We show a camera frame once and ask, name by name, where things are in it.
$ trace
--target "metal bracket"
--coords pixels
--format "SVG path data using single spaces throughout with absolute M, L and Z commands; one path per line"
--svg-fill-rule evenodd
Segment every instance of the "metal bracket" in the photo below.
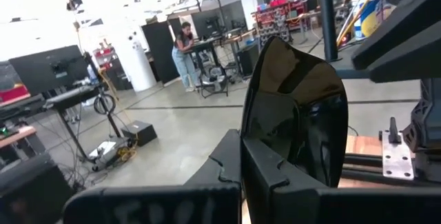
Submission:
M 393 179 L 413 180 L 411 151 L 405 142 L 391 143 L 389 130 L 382 131 L 383 176 Z

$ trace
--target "black monitor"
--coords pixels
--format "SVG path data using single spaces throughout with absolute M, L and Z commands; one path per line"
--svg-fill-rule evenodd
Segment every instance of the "black monitor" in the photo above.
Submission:
M 77 45 L 18 57 L 9 62 L 32 96 L 88 77 L 88 64 Z

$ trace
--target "gray floor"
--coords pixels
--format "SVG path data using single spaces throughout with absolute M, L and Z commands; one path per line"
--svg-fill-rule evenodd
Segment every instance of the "gray floor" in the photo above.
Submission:
M 308 41 L 294 44 L 308 50 L 317 38 L 308 33 Z M 322 45 L 312 53 L 321 56 Z M 410 111 L 419 98 L 418 81 L 374 84 L 365 79 L 344 80 L 349 104 L 349 123 L 359 135 L 377 136 L 378 130 L 387 128 L 390 116 L 397 118 L 399 128 L 410 119 Z M 91 173 L 88 165 L 77 162 L 76 170 L 86 178 L 86 186 L 135 186 L 182 184 L 204 163 L 209 153 L 230 128 L 239 128 L 246 85 L 238 83 L 230 94 L 202 98 L 197 93 L 185 93 L 181 82 L 163 88 L 135 94 L 119 92 L 121 106 L 116 109 L 116 123 L 123 127 L 131 120 L 152 123 L 158 139 L 139 148 L 137 155 L 125 165 L 108 172 Z M 73 167 L 76 151 L 67 137 L 57 115 L 36 116 L 33 125 L 53 159 L 61 167 Z M 81 110 L 81 122 L 75 125 L 80 143 L 92 150 L 109 137 L 110 126 L 104 116 L 91 108 Z

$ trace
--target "woman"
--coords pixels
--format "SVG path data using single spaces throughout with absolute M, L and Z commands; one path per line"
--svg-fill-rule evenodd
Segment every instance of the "woman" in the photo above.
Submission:
M 184 84 L 186 92 L 194 91 L 194 88 L 190 85 L 189 78 L 191 78 L 196 87 L 201 86 L 198 76 L 196 75 L 196 70 L 194 69 L 192 58 L 189 54 L 185 54 L 185 51 L 188 51 L 194 43 L 190 28 L 190 23 L 182 23 L 182 30 L 176 35 L 172 51 L 174 64 L 181 76 L 181 81 Z

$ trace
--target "glossy black panel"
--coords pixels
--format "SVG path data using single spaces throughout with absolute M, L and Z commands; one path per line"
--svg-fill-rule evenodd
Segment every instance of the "glossy black panel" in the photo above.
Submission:
M 336 187 L 347 125 L 345 87 L 335 70 L 279 38 L 270 39 L 249 82 L 240 135 L 262 141 L 315 179 Z

